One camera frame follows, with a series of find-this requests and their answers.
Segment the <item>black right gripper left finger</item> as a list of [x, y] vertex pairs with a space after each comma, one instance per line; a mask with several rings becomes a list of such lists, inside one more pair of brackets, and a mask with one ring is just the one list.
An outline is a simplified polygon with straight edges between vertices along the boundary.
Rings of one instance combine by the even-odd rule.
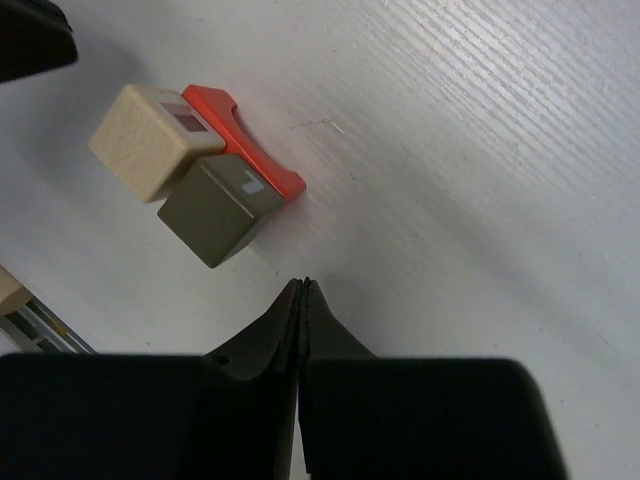
[[4, 356], [2, 477], [286, 478], [301, 292], [204, 355]]

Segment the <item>wood cube with red square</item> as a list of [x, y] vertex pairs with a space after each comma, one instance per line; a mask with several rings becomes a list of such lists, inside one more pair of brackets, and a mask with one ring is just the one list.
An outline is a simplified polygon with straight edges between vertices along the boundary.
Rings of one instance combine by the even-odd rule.
[[196, 159], [222, 153], [226, 142], [180, 92], [127, 84], [89, 147], [138, 200], [150, 203], [166, 196]]

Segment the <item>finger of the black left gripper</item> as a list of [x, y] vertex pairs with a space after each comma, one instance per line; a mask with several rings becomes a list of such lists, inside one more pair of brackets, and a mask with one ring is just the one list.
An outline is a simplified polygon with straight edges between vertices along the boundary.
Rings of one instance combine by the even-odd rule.
[[73, 29], [51, 1], [1, 0], [0, 54], [2, 83], [78, 60]]

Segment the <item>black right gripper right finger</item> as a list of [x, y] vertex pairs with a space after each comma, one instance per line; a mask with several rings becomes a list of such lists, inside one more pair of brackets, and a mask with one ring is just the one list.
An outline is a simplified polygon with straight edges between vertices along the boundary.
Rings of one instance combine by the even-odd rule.
[[564, 479], [542, 394], [506, 358], [382, 358], [306, 280], [299, 423], [313, 479]]

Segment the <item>red wood block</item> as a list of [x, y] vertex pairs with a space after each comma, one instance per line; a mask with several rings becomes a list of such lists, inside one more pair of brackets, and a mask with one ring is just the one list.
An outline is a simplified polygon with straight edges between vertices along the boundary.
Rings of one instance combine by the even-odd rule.
[[306, 189], [301, 176], [272, 158], [254, 140], [238, 114], [236, 101], [225, 90], [188, 85], [183, 98], [225, 140], [225, 154], [240, 155], [276, 192], [286, 205], [296, 200]]

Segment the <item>wood cylinder block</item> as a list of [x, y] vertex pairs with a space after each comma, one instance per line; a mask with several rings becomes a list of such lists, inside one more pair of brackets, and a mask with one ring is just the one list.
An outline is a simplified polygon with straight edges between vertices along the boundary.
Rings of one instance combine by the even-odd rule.
[[0, 315], [4, 316], [19, 310], [33, 298], [25, 288], [6, 269], [0, 268]]

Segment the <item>dark olive cube block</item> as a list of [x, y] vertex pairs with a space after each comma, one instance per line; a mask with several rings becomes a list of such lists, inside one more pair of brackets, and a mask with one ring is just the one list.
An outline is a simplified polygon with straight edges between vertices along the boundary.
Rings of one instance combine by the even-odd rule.
[[208, 267], [246, 247], [284, 199], [241, 156], [196, 161], [158, 211], [162, 222]]

